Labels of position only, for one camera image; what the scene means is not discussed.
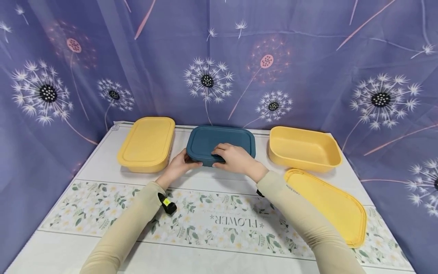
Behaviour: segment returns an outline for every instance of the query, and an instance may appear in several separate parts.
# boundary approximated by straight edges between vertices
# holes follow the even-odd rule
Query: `yellow container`
[[[153,173],[169,160],[175,121],[167,117],[137,120],[117,155],[119,163],[132,172]]]
[[[272,162],[299,169],[327,172],[342,163],[336,140],[322,132],[274,127],[269,134]]]
[[[299,169],[288,170],[284,178],[332,223],[349,247],[364,243],[367,214],[356,198]]]

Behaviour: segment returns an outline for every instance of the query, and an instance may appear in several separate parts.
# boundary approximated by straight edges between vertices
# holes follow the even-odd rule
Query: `person's right hand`
[[[256,183],[260,181],[268,172],[268,169],[251,157],[246,150],[240,146],[231,144],[218,144],[212,151],[213,155],[219,155],[225,163],[214,163],[213,167],[226,171],[245,174]]]

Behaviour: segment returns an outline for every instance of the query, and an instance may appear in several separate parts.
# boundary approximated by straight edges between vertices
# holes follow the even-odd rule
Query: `plastic container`
[[[119,163],[132,172],[153,173],[169,160],[175,121],[167,117],[137,120],[117,155]]]
[[[205,167],[211,167],[216,162],[223,163],[225,160],[221,156],[212,155],[219,143],[241,146],[255,158],[255,139],[248,130],[203,125],[192,130],[187,143],[187,154],[192,160],[202,162]]]
[[[336,140],[322,132],[274,127],[269,134],[272,162],[299,169],[327,172],[342,163]]]
[[[349,247],[364,243],[367,214],[356,198],[299,169],[288,170],[284,178],[332,223]]]

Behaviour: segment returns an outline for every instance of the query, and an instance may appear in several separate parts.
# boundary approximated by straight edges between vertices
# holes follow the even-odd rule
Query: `blue container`
[[[243,128],[226,128],[202,125],[190,134],[187,143],[187,154],[196,162],[202,162],[204,167],[211,167],[214,163],[224,163],[219,155],[212,155],[212,151],[219,143],[229,143],[243,147],[251,157],[255,158],[254,135]]]

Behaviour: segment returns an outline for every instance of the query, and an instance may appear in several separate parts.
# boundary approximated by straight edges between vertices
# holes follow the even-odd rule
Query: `table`
[[[117,152],[132,123],[119,122],[106,134],[51,212],[6,271],[78,273],[105,230],[142,186],[159,174],[131,173]],[[177,126],[171,158],[187,144],[193,126]],[[255,136],[256,159],[283,174],[266,153],[267,130]],[[355,250],[368,274],[413,273],[350,164],[314,175],[347,191],[365,207],[367,239]],[[240,174],[211,167],[190,171],[169,189],[177,202],[172,217],[157,214],[135,244],[120,273],[274,273],[317,274],[313,253],[255,184]]]

